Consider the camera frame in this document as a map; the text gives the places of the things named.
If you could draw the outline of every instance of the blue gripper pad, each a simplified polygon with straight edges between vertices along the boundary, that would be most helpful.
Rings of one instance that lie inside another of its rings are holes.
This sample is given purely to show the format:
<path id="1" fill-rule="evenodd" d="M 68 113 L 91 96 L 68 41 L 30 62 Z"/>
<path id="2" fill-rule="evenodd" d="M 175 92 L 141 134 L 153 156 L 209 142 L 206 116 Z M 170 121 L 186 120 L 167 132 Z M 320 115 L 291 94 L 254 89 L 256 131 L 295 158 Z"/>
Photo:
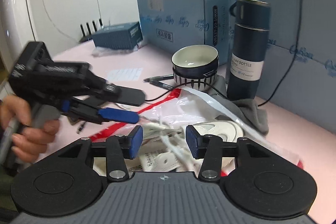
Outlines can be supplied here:
<path id="1" fill-rule="evenodd" d="M 130 134 L 132 134 L 134 130 L 136 130 L 136 132 L 135 132 L 135 135 L 132 137 L 131 147 L 129 149 L 130 160 L 134 159 L 137 156 L 139 148 L 142 144 L 142 139 L 143 139 L 142 127 L 139 126 L 139 127 L 134 128 Z"/>
<path id="2" fill-rule="evenodd" d="M 137 123 L 139 122 L 139 115 L 133 111 L 115 109 L 115 108 L 102 108 L 98 110 L 98 114 L 106 121 Z"/>
<path id="3" fill-rule="evenodd" d="M 189 127 L 187 127 L 185 130 L 185 139 L 187 141 L 191 154 L 195 159 L 198 159 L 197 137 L 193 133 L 192 129 Z"/>

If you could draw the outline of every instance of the gray ribbed surface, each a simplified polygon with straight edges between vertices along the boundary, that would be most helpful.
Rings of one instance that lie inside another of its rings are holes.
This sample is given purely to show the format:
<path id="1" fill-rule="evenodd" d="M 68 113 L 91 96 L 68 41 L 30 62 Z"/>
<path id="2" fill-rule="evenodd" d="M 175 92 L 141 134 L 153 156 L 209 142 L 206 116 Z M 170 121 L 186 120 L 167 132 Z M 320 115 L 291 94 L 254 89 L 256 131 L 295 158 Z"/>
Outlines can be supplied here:
<path id="1" fill-rule="evenodd" d="M 21 214 L 14 224 L 266 224 L 241 212 L 218 185 L 203 183 L 193 173 L 136 173 L 112 183 L 93 206 L 71 216 L 43 219 Z M 307 216 L 277 224 L 313 224 Z"/>

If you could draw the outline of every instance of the black circular disc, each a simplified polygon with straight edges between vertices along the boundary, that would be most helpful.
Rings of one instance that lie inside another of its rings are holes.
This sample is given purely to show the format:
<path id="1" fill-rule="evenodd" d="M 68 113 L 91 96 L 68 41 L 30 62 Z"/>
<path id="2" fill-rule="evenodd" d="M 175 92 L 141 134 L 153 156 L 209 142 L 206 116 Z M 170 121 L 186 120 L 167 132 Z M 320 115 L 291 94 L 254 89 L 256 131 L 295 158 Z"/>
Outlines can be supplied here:
<path id="1" fill-rule="evenodd" d="M 224 188 L 240 208 L 268 219 L 307 213 L 317 193 L 314 179 L 290 163 L 239 167 L 224 179 Z"/>
<path id="2" fill-rule="evenodd" d="M 15 177 L 10 189 L 19 210 L 41 217 L 78 212 L 101 191 L 99 175 L 83 162 L 69 158 L 32 165 Z"/>

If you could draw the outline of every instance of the bottle label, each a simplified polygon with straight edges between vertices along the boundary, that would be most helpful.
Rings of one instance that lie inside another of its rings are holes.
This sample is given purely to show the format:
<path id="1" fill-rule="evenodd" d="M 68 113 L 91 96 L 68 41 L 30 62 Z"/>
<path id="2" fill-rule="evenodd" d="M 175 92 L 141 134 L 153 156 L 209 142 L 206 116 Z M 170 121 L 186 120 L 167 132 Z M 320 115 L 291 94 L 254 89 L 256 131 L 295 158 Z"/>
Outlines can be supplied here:
<path id="1" fill-rule="evenodd" d="M 242 80 L 257 81 L 260 79 L 263 65 L 264 61 L 247 61 L 232 54 L 231 73 Z"/>

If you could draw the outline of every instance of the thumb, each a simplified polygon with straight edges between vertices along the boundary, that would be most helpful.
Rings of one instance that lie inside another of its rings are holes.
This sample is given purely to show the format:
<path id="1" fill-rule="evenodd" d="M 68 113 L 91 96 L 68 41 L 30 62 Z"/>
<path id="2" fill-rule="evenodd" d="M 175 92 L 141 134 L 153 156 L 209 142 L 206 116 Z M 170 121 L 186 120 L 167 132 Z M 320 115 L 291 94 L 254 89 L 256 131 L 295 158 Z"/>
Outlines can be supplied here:
<path id="1" fill-rule="evenodd" d="M 30 106 L 27 101 L 15 95 L 9 95 L 4 99 L 4 105 L 16 116 L 20 123 L 30 126 L 32 119 Z"/>

